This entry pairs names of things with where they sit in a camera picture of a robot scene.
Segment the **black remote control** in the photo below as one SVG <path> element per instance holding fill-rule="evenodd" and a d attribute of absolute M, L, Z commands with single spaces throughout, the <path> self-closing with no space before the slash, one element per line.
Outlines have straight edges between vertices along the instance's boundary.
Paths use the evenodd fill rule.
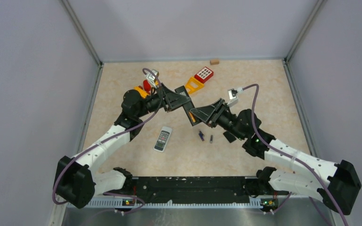
<path fill-rule="evenodd" d="M 185 97 L 187 98 L 187 102 L 182 105 L 183 110 L 184 110 L 184 112 L 186 113 L 186 116 L 187 116 L 190 124 L 192 125 L 192 127 L 198 125 L 198 124 L 201 122 L 201 120 L 195 118 L 195 119 L 196 119 L 196 122 L 193 123 L 192 120 L 191 120 L 191 118 L 190 118 L 190 116 L 189 116 L 190 110 L 191 110 L 192 108 L 194 108 L 195 106 L 194 106 L 194 104 L 192 103 L 192 100 L 191 100 L 189 94 L 187 93 L 186 88 L 185 88 L 184 86 L 180 86 L 180 87 L 178 87 L 178 88 L 175 89 L 175 92 L 176 92 L 177 94 L 182 95 L 182 96 L 185 96 Z"/>

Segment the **orange battery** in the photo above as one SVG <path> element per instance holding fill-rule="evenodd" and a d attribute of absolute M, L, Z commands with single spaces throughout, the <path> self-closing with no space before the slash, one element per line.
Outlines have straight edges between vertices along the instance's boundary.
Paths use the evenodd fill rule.
<path fill-rule="evenodd" d="M 193 114 L 191 112 L 189 112 L 189 116 L 190 116 L 192 122 L 195 123 L 196 119 L 195 119 L 195 117 L 193 116 Z"/>

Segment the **blue battery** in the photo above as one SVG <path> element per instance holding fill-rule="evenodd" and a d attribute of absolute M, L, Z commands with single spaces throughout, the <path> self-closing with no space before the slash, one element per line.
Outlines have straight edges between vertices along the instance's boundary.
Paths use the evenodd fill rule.
<path fill-rule="evenodd" d="M 198 135 L 199 135 L 199 137 L 200 137 L 200 139 L 202 140 L 202 141 L 204 141 L 204 134 L 203 134 L 203 132 L 202 131 L 199 131 L 198 132 Z"/>

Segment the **black battery cover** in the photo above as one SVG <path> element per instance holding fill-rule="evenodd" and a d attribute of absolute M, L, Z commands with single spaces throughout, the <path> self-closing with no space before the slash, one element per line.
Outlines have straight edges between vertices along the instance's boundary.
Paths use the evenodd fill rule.
<path fill-rule="evenodd" d="M 225 138 L 227 139 L 227 141 L 229 142 L 229 143 L 233 143 L 234 141 L 236 141 L 236 137 L 232 134 L 232 133 L 230 133 L 229 131 L 225 131 L 224 133 L 223 133 L 223 135 L 225 136 Z"/>

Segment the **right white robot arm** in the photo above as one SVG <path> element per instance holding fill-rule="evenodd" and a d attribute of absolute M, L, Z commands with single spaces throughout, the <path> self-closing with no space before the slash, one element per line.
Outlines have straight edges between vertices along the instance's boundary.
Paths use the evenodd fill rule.
<path fill-rule="evenodd" d="M 261 193 L 290 191 L 315 198 L 345 216 L 351 214 L 362 187 L 351 162 L 326 161 L 294 149 L 260 129 L 261 121 L 251 109 L 233 114 L 223 99 L 191 108 L 187 115 L 193 122 L 211 128 L 220 126 L 232 139 L 244 141 L 242 147 L 249 155 L 284 165 L 296 173 L 294 176 L 272 167 L 258 171 L 257 187 Z"/>

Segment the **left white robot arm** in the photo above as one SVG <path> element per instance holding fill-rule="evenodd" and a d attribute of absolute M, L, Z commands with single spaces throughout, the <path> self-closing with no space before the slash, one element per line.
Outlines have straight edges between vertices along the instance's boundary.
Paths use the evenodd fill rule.
<path fill-rule="evenodd" d="M 152 119 L 161 108 L 171 112 L 190 103 L 191 98 L 184 86 L 172 91 L 162 84 L 155 94 L 146 97 L 135 89 L 125 92 L 122 112 L 109 130 L 86 150 L 59 160 L 52 192 L 54 203 L 69 202 L 80 209 L 94 196 L 105 192 L 116 190 L 120 194 L 128 194 L 132 190 L 132 181 L 123 172 L 112 169 L 97 174 L 98 169 L 117 149 L 139 134 L 146 124 L 141 117 L 150 113 L 149 118 Z"/>

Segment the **white remote control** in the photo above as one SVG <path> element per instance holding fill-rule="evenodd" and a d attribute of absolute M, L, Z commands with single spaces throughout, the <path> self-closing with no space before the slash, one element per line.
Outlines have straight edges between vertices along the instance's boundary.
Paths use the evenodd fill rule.
<path fill-rule="evenodd" d="M 154 145 L 154 150 L 158 152 L 164 152 L 169 142 L 169 138 L 172 134 L 173 129 L 167 126 L 163 126 L 160 130 L 159 136 Z"/>

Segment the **yellow triangle toy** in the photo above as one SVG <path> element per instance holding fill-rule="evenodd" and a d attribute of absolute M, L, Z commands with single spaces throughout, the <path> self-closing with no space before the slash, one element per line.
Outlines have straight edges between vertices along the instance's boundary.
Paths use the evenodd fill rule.
<path fill-rule="evenodd" d="M 185 88 L 188 94 L 192 94 L 204 87 L 204 84 L 197 80 L 194 76 L 190 77 L 185 84 Z"/>

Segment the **red cylinder toy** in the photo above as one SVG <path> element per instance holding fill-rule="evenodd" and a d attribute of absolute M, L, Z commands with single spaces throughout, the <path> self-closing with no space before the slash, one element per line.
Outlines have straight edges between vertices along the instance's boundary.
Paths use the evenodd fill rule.
<path fill-rule="evenodd" d="M 150 85 L 150 83 L 148 82 L 148 80 L 144 80 L 143 81 L 143 89 L 147 92 L 150 93 L 152 86 Z"/>

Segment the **orange toy piece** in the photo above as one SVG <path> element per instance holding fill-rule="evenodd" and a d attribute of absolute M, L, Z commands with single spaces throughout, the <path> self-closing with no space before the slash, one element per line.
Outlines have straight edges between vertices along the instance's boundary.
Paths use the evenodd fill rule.
<path fill-rule="evenodd" d="M 149 96 L 149 93 L 141 86 L 134 87 L 134 90 L 136 90 L 143 99 Z"/>

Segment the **red toy block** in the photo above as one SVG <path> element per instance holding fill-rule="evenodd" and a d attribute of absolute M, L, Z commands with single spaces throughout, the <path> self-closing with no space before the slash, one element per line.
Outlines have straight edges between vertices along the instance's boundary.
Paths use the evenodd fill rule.
<path fill-rule="evenodd" d="M 199 72 L 194 75 L 194 78 L 197 79 L 201 83 L 206 83 L 210 78 L 214 75 L 214 71 L 209 69 L 208 67 L 203 67 Z"/>

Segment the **small wooden block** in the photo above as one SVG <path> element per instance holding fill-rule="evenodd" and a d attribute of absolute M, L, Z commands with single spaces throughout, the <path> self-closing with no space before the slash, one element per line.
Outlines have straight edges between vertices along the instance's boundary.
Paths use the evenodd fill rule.
<path fill-rule="evenodd" d="M 218 65 L 220 63 L 219 59 L 211 59 L 210 60 L 210 65 Z"/>

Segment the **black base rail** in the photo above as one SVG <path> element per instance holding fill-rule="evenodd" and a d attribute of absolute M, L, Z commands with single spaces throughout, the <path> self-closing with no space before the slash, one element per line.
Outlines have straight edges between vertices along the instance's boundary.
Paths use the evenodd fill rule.
<path fill-rule="evenodd" d="M 279 207 L 279 192 L 257 178 L 233 177 L 130 177 L 118 190 L 104 195 L 121 198 L 120 207 L 247 207 L 271 212 Z"/>

